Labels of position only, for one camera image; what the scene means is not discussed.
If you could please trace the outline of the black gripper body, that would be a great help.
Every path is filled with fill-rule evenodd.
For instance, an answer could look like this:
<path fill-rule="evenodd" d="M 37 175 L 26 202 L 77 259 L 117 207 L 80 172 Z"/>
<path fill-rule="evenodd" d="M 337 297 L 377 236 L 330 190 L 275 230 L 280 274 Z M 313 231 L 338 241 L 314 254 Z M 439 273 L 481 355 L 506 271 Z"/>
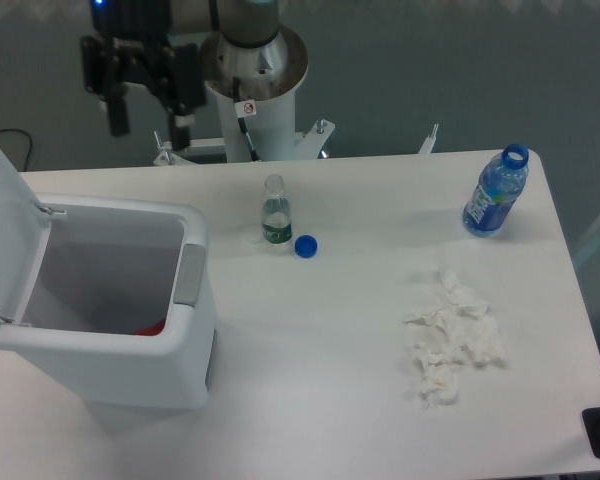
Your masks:
<path fill-rule="evenodd" d="M 168 1 L 91 1 L 94 37 L 113 38 L 123 85 L 141 85 L 157 93 L 154 66 L 170 46 L 172 8 Z"/>

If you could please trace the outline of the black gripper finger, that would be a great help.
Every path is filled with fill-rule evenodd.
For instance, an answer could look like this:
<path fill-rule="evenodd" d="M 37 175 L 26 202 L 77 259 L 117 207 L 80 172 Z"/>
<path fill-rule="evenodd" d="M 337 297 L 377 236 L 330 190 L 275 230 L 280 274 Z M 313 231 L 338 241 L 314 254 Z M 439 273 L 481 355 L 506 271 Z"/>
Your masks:
<path fill-rule="evenodd" d="M 126 87 L 120 79 L 120 59 L 113 38 L 83 36 L 80 51 L 85 90 L 99 98 L 107 115 L 110 134 L 127 135 L 130 126 L 124 99 Z"/>
<path fill-rule="evenodd" d="M 183 150 L 190 143 L 195 110 L 206 104 L 198 46 L 194 43 L 163 46 L 153 76 L 158 99 L 167 111 L 172 148 Z"/>

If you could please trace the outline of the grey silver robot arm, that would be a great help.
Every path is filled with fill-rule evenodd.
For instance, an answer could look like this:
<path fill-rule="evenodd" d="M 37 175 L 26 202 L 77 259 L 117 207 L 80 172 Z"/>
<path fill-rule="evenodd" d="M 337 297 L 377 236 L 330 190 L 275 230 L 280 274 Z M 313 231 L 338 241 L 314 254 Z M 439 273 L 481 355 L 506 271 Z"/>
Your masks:
<path fill-rule="evenodd" d="M 217 85 L 232 100 L 270 100 L 307 70 L 300 38 L 275 1 L 93 1 L 93 36 L 80 40 L 84 88 L 103 103 L 113 136 L 129 133 L 125 95 L 142 86 L 167 114 L 173 149 Z"/>

